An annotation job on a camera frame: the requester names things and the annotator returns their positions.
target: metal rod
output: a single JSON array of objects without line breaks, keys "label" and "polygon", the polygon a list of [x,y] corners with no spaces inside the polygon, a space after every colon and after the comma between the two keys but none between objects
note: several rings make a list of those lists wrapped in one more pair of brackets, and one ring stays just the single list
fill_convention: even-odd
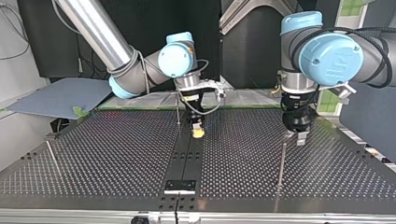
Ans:
[{"label": "metal rod", "polygon": [[57,161],[57,159],[56,159],[56,157],[55,157],[55,154],[53,153],[52,147],[51,147],[51,145],[50,145],[50,141],[46,141],[46,143],[47,143],[47,146],[49,147],[49,153],[50,153],[51,157],[52,157],[55,161]]},{"label": "metal rod", "polygon": [[283,170],[285,167],[285,157],[286,157],[286,147],[288,146],[288,143],[284,142],[282,144],[282,156],[280,158],[280,169],[279,169],[279,179],[277,181],[277,186],[279,188],[282,188],[282,178],[283,178]]},{"label": "metal rod", "polygon": [[109,70],[132,60],[134,52],[99,0],[56,0]]},{"label": "metal rod", "polygon": [[175,102],[175,104],[176,104],[176,112],[177,112],[177,124],[178,125],[180,125],[180,111],[179,111],[179,108],[178,108],[178,106],[179,106],[179,101],[178,101],[178,94],[176,93],[176,102]]}]

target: black metal plate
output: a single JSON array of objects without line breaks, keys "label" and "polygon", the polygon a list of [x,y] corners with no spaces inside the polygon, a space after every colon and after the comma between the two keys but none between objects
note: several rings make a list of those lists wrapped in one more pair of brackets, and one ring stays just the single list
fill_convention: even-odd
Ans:
[{"label": "black metal plate", "polygon": [[396,214],[396,174],[319,118],[306,145],[290,139],[283,189],[277,181],[285,128],[280,110],[224,110],[206,118],[184,178],[199,179],[196,211]]},{"label": "black metal plate", "polygon": [[174,151],[187,151],[190,130],[176,111],[98,112],[31,160],[0,175],[6,208],[167,210],[163,195]]}]

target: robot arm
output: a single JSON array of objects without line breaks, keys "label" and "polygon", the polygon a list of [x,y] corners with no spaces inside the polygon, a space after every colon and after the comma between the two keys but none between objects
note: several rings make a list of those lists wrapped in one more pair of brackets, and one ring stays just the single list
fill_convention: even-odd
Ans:
[{"label": "robot arm", "polygon": [[297,145],[304,144],[317,115],[309,105],[318,91],[332,89],[344,99],[356,92],[348,81],[375,88],[396,86],[392,78],[396,60],[391,57],[396,52],[394,39],[321,26],[317,11],[292,14],[282,21],[282,119],[288,130],[299,134]]},{"label": "robot arm", "polygon": [[200,80],[208,61],[204,67],[198,67],[189,32],[169,35],[163,49],[143,58],[138,50],[127,44],[99,0],[56,1],[106,65],[111,74],[109,84],[118,97],[135,97],[174,78],[186,104],[192,136],[205,134],[202,123],[208,112],[203,112],[201,107],[202,90],[215,89],[218,98],[225,95],[220,83]]}]

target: metal bracket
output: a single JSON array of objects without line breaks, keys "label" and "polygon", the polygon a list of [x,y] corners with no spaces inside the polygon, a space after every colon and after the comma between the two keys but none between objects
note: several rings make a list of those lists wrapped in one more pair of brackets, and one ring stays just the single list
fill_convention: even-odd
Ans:
[{"label": "metal bracket", "polygon": [[195,180],[168,180],[166,181],[165,194],[195,194]]},{"label": "metal bracket", "polygon": [[337,95],[338,98],[341,99],[341,103],[343,103],[344,105],[347,105],[349,103],[349,100],[347,99],[347,97],[352,93],[356,93],[356,90],[353,89],[348,84],[346,84],[344,86],[334,87],[334,88],[330,89],[330,91],[332,93],[334,93],[335,95]]},{"label": "metal bracket", "polygon": [[302,133],[298,133],[297,135],[297,146],[304,146],[305,145],[305,140],[306,137],[308,136],[309,132],[302,132]]},{"label": "metal bracket", "polygon": [[238,22],[256,7],[273,7],[284,17],[294,11],[288,0],[234,0],[220,18],[220,32],[227,35]]},{"label": "metal bracket", "polygon": [[186,88],[180,88],[178,89],[179,91],[195,91],[195,90],[201,90],[201,89],[214,89],[216,98],[218,102],[222,98],[225,98],[226,94],[224,91],[224,85],[221,82],[217,82],[211,79],[203,80],[201,81],[198,85],[195,86],[190,86]]}]

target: cable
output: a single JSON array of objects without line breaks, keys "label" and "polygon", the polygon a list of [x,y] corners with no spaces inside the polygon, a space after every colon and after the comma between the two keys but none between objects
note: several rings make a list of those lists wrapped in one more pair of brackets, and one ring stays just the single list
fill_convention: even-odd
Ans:
[{"label": "cable", "polygon": [[315,31],[314,33],[312,33],[311,35],[306,36],[305,38],[303,38],[294,48],[293,52],[291,53],[290,59],[291,59],[291,65],[293,66],[294,69],[299,70],[298,66],[295,64],[295,56],[296,53],[298,51],[298,49],[308,40],[310,40],[311,38],[317,36],[317,35],[321,35],[323,33],[326,32],[334,32],[334,31],[342,31],[342,32],[346,32],[346,33],[350,33],[353,35],[357,35],[359,37],[361,37],[362,39],[366,40],[367,42],[369,42],[370,44],[372,44],[377,50],[378,52],[381,54],[383,60],[385,61],[385,64],[387,65],[387,79],[386,81],[380,85],[380,86],[376,86],[376,85],[371,85],[369,84],[369,86],[374,87],[374,88],[385,88],[387,87],[391,81],[392,81],[392,77],[393,77],[393,70],[392,70],[392,65],[390,62],[390,59],[388,57],[388,54],[381,48],[381,46],[379,46],[370,36],[365,35],[359,31],[355,31],[349,28],[345,28],[345,27],[333,27],[333,28],[328,28],[328,29],[323,29],[323,30],[318,30]]},{"label": "cable", "polygon": [[365,31],[380,31],[382,33],[396,33],[396,28],[393,27],[363,27],[355,31],[365,32]]},{"label": "cable", "polygon": [[[181,91],[177,91],[177,92],[178,92],[178,94],[180,95],[181,99],[183,99],[183,94],[181,93]],[[192,105],[190,105],[190,103],[189,103],[188,101],[184,101],[184,103],[189,107],[189,109],[191,109],[191,110],[194,111],[195,113],[197,113],[197,114],[199,114],[199,115],[203,115],[203,116],[215,112],[215,111],[218,110],[218,109],[220,108],[220,106],[221,106],[221,103],[219,103],[218,105],[216,105],[215,108],[213,108],[213,109],[211,109],[211,110],[209,110],[209,111],[206,111],[206,112],[201,112],[201,111],[195,109]]]},{"label": "cable", "polygon": [[55,11],[56,16],[64,24],[64,26],[67,27],[69,30],[73,31],[74,33],[81,35],[81,33],[78,30],[71,27],[69,24],[67,24],[67,22],[64,20],[64,18],[62,18],[62,15],[61,15],[61,13],[59,13],[59,10],[58,10],[59,4],[57,2],[55,2],[55,0],[51,0],[51,1],[52,1],[53,10]]},{"label": "cable", "polygon": [[5,9],[10,10],[10,11],[15,15],[15,17],[18,19],[18,22],[20,23],[21,30],[22,30],[23,34],[20,33],[20,31],[17,29],[17,27],[15,27],[14,23],[12,23],[12,21],[9,19],[9,17],[7,16],[7,14],[3,11],[3,9],[1,9],[3,15],[4,15],[5,18],[8,20],[9,24],[12,26],[12,28],[14,29],[14,31],[15,31],[24,41],[26,41],[26,43],[27,43],[27,42],[28,42],[28,40],[27,40],[27,34],[26,34],[26,31],[24,30],[23,21],[22,21],[22,18],[21,18],[21,16],[20,16],[20,14],[19,14],[14,8],[12,8],[12,7],[10,7],[10,6],[6,5],[6,4],[3,4],[3,5],[1,5],[0,7],[4,7]]},{"label": "cable", "polygon": [[[12,23],[11,19],[10,19],[10,18],[8,17],[8,15],[3,11],[3,9],[1,9],[1,7],[4,7],[4,8],[6,8],[6,9],[10,10],[10,11],[15,15],[15,17],[18,19],[18,21],[19,21],[19,23],[20,23],[20,26],[21,26],[21,29],[22,29],[22,34],[21,34],[20,31],[15,27],[15,25]],[[30,43],[29,43],[29,41],[28,41],[28,39],[27,39],[27,35],[26,35],[25,30],[24,30],[22,18],[21,18],[21,16],[20,16],[20,14],[18,14],[18,12],[17,12],[14,8],[12,8],[12,7],[10,7],[10,6],[6,5],[6,4],[0,5],[0,11],[3,13],[3,15],[5,16],[5,18],[8,20],[9,24],[11,24],[11,26],[12,26],[12,28],[14,29],[15,33],[16,33],[22,40],[24,40],[24,41],[27,43],[26,49],[25,49],[23,52],[21,52],[21,53],[19,53],[19,54],[16,54],[16,55],[13,55],[13,56],[5,57],[5,58],[0,58],[0,60],[3,61],[3,60],[10,60],[10,59],[18,58],[18,57],[22,56],[23,54],[25,54],[25,53],[28,51],[28,49],[30,48]]]}]

